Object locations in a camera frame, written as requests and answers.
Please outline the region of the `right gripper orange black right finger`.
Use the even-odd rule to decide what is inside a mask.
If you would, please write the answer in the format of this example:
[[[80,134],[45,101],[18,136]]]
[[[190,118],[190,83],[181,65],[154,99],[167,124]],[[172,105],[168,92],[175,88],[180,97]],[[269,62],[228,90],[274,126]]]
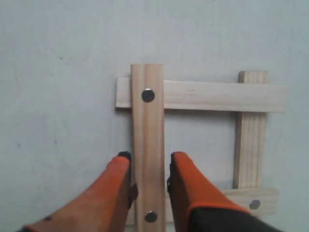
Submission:
[[[171,154],[167,190],[177,232],[273,232],[229,200],[184,152]]]

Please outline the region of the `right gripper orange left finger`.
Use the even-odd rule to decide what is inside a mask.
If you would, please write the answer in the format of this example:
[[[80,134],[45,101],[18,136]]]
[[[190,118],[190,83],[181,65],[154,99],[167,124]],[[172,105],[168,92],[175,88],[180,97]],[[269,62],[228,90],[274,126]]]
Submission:
[[[138,189],[131,184],[131,154],[118,153],[82,194],[25,232],[123,232]]]

